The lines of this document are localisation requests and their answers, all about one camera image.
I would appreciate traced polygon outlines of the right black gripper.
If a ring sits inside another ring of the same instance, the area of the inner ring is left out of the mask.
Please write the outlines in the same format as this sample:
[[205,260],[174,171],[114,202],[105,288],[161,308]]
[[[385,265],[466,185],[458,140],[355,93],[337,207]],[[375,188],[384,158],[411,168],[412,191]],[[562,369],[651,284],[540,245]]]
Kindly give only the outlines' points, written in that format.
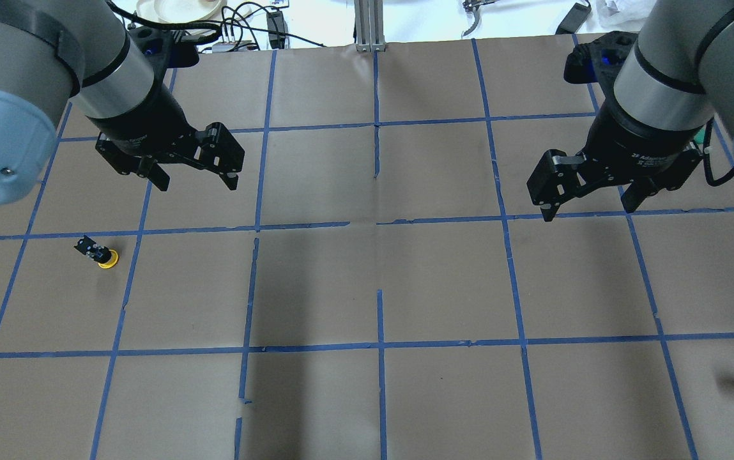
[[578,155],[559,149],[543,153],[526,182],[528,195],[543,221],[551,222],[562,204],[583,192],[634,180],[621,194],[624,212],[634,213],[659,187],[682,186],[690,178],[697,160],[686,149],[699,131],[651,127],[607,99]]

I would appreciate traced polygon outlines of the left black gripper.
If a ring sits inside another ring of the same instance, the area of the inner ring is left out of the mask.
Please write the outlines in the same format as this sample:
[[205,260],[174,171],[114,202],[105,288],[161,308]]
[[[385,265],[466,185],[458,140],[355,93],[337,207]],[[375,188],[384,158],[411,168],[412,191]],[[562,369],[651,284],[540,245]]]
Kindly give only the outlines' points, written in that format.
[[173,162],[217,174],[229,191],[236,191],[246,152],[220,122],[197,131],[163,82],[154,82],[145,99],[127,113],[89,120],[124,154],[140,157],[137,176],[161,192],[170,176],[160,167]]

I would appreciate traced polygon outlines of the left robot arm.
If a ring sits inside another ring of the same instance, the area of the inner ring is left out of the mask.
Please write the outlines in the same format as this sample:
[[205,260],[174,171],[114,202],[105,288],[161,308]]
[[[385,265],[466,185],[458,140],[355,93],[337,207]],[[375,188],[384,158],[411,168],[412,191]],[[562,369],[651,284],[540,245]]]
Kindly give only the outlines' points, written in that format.
[[242,146],[223,123],[189,125],[164,84],[166,70],[195,65],[195,47],[221,32],[112,1],[0,1],[0,205],[36,186],[68,103],[99,130],[96,150],[118,174],[165,191],[163,165],[186,165],[236,190]]

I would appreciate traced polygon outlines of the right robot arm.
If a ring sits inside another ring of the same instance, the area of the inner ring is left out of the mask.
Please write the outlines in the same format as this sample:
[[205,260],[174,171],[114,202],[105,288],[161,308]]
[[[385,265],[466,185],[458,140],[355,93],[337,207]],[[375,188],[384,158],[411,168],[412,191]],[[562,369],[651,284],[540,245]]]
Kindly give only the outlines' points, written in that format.
[[[694,140],[720,119],[734,142],[734,1],[659,1],[641,31],[610,32],[574,47],[563,78],[596,82],[604,103],[584,146],[548,149],[526,183],[550,222],[565,202],[625,187],[627,213],[674,191],[707,162]],[[734,178],[708,176],[711,186]]]

